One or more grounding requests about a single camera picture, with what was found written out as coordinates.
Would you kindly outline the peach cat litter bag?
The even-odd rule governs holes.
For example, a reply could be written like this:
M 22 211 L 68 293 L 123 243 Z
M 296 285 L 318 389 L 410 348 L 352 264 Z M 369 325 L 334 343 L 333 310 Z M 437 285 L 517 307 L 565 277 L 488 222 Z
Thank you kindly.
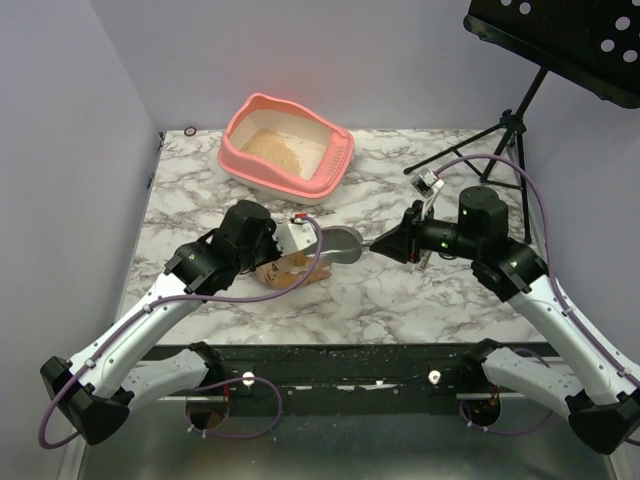
M 313 258 L 308 258 L 303 253 L 298 252 L 258 267 L 251 273 L 251 277 L 269 288 L 284 290 L 305 275 L 312 261 Z M 310 283 L 317 283 L 330 277 L 331 264 L 320 261 L 302 285 L 306 286 Z

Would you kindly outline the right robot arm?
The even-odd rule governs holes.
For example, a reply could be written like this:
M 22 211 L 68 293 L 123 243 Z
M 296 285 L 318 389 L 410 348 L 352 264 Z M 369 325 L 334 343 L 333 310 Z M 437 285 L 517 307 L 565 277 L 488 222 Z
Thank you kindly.
M 484 186 L 462 191 L 455 222 L 437 220 L 416 201 L 371 251 L 399 263 L 427 252 L 470 261 L 478 282 L 526 318 L 571 368 L 562 374 L 484 340 L 460 367 L 480 392 L 496 384 L 519 392 L 568 421 L 593 451 L 609 455 L 639 427 L 639 366 L 573 304 L 532 248 L 509 235 L 509 208 Z

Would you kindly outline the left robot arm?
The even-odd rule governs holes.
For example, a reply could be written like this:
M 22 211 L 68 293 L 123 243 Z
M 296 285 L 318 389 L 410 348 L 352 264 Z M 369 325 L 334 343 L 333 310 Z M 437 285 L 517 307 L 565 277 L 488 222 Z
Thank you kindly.
M 144 297 L 107 332 L 68 360 L 44 362 L 40 375 L 51 401 L 45 413 L 59 410 L 90 445 L 108 439 L 130 414 L 136 394 L 123 382 L 137 362 L 239 274 L 278 259 L 275 232 L 265 207 L 240 200 L 218 227 L 179 246 Z

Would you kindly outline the metal litter scoop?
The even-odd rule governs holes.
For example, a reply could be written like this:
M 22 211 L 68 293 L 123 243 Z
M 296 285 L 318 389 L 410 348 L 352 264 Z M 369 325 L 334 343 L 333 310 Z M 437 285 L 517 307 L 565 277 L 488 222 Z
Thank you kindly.
M 325 264 L 350 265 L 358 262 L 371 246 L 355 228 L 330 226 L 322 229 L 320 262 Z

